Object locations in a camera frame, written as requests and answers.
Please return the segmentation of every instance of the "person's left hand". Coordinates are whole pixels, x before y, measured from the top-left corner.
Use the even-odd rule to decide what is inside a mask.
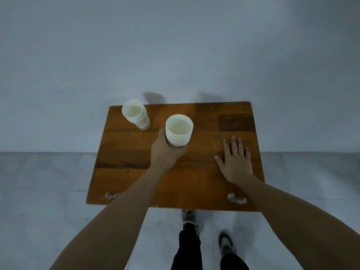
[[[158,166],[165,171],[175,165],[177,159],[182,156],[188,146],[175,147],[167,143],[165,129],[161,128],[158,139],[151,145],[151,166]]]

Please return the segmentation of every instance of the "foot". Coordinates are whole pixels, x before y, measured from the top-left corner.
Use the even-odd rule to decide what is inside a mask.
[[[227,231],[223,230],[220,232],[218,243],[222,257],[229,253],[236,254],[235,246]]]
[[[185,229],[185,225],[192,224],[195,227],[196,235],[199,236],[199,228],[196,223],[196,211],[192,209],[183,209],[181,211],[182,216],[182,229]]]

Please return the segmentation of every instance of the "white cup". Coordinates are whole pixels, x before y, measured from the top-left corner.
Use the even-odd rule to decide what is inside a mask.
[[[165,134],[168,142],[173,146],[184,146],[189,143],[194,124],[183,114],[174,114],[165,123]]]
[[[150,119],[145,106],[138,99],[131,99],[122,106],[121,112],[124,117],[134,123],[141,130],[150,127]]]

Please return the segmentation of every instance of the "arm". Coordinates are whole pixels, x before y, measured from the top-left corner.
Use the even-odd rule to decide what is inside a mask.
[[[73,238],[50,270],[124,269],[157,185],[186,150],[168,145],[160,129],[149,169]]]
[[[221,172],[238,185],[265,216],[272,230],[304,269],[358,269],[360,235],[316,206],[269,186],[252,174],[250,152],[232,137],[223,141]]]

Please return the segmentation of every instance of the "wood plank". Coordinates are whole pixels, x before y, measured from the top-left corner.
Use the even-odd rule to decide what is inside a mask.
[[[128,122],[122,106],[109,108],[89,187],[87,203],[108,204],[126,191],[150,166],[151,144],[166,119],[189,116],[194,130],[188,150],[156,189],[152,206],[255,211],[251,201],[236,205],[227,194],[242,194],[220,173],[214,155],[223,157],[222,139],[241,137],[251,151],[254,175],[264,181],[254,117],[249,102],[146,105],[151,126],[142,131]]]

